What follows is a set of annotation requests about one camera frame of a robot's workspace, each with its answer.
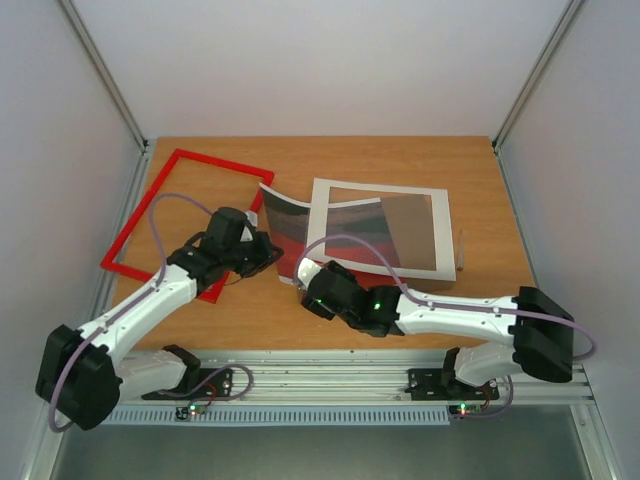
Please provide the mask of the red picture frame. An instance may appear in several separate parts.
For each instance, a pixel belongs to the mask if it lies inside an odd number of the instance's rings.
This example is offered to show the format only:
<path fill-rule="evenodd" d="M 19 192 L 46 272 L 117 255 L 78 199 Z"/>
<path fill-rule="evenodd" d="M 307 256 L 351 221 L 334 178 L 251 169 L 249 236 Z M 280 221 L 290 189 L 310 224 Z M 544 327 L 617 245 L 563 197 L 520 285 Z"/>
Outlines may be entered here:
<path fill-rule="evenodd" d="M 154 154 L 148 186 L 102 262 L 118 275 L 113 301 L 150 280 L 167 255 L 206 229 L 216 209 L 259 212 L 260 185 L 274 177 L 265 168 L 180 148 Z"/>

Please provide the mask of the sunset photo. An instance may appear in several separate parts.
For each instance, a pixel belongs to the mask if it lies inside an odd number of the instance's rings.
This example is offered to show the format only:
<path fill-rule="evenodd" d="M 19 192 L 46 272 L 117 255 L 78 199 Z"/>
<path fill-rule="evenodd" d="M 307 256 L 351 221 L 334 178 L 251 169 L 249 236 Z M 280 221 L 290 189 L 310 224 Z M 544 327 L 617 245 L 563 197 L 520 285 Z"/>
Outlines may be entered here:
<path fill-rule="evenodd" d="M 287 197 L 267 185 L 260 186 L 272 243 L 283 250 L 276 262 L 281 282 L 290 284 L 296 261 L 306 247 L 311 205 Z M 328 235 L 347 234 L 374 246 L 395 268 L 400 266 L 389 225 L 379 200 L 347 206 L 330 205 L 326 224 Z M 337 239 L 324 245 L 335 259 L 380 266 L 382 262 L 366 247 Z"/>

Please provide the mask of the white mat board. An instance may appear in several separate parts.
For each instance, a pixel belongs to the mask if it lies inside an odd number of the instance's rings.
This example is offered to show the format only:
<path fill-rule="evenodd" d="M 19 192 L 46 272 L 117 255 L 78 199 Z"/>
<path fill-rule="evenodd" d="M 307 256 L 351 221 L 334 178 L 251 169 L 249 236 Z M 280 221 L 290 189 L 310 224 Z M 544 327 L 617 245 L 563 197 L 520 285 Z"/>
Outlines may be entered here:
<path fill-rule="evenodd" d="M 383 197 L 406 194 L 427 195 L 430 197 L 434 224 L 436 270 L 423 271 L 405 269 L 400 266 L 398 268 L 391 266 L 394 268 L 397 275 L 403 279 L 454 282 L 456 280 L 456 262 L 454 254 L 453 229 L 449 197 L 448 192 L 445 189 L 354 183 L 317 178 L 314 180 L 313 184 L 311 212 L 309 216 L 309 229 L 306 244 L 311 245 L 313 242 L 323 237 L 328 237 L 329 239 L 325 243 L 314 247 L 309 252 L 309 257 L 318 261 L 329 261 L 334 259 L 347 268 L 358 272 L 385 275 L 387 270 L 383 266 L 383 263 L 388 261 L 374 246 L 352 235 L 328 235 L 326 233 L 328 208 L 330 205 L 347 206 L 371 200 L 379 200 L 381 202 Z M 328 256 L 325 253 L 324 245 L 331 240 L 337 239 L 349 240 L 366 247 L 375 254 L 377 258 L 379 258 L 382 264 L 380 266 L 369 265 L 355 261 L 335 259 Z"/>

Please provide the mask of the clear handled screwdriver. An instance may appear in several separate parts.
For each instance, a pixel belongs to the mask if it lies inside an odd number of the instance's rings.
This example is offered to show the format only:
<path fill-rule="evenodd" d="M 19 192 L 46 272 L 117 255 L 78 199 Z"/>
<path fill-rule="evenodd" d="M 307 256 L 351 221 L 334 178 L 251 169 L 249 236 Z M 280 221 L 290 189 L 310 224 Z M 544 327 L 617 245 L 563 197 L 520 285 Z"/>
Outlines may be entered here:
<path fill-rule="evenodd" d="M 458 235 L 456 269 L 463 271 L 465 265 L 464 230 L 461 229 Z"/>

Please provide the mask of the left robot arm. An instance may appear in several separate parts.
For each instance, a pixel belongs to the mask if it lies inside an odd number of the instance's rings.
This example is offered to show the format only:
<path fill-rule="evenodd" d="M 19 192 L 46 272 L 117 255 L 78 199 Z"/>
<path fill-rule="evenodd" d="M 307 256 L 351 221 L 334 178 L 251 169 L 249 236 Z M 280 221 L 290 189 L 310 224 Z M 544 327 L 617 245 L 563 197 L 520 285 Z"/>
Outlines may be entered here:
<path fill-rule="evenodd" d="M 205 230 L 165 257 L 157 273 L 120 304 L 77 329 L 61 325 L 48 335 L 35 392 L 49 404 L 51 431 L 63 433 L 73 425 L 90 430 L 121 399 L 156 390 L 172 393 L 187 378 L 190 360 L 179 350 L 162 350 L 140 365 L 125 357 L 225 274 L 250 278 L 282 257 L 282 249 L 256 224 L 254 213 L 219 208 Z"/>

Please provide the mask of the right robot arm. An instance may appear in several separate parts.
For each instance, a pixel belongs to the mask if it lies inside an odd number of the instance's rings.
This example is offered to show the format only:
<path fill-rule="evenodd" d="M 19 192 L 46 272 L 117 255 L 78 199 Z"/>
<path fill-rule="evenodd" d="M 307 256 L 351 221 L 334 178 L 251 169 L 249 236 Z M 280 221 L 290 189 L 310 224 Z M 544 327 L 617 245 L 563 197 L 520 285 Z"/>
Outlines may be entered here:
<path fill-rule="evenodd" d="M 442 383 L 480 387 L 498 377 L 524 373 L 549 383 L 573 377 L 572 316 L 535 287 L 490 299 L 448 297 L 406 286 L 364 288 L 335 261 L 304 259 L 296 280 L 301 305 L 314 315 L 343 320 L 372 337 L 444 334 L 481 340 L 445 356 Z"/>

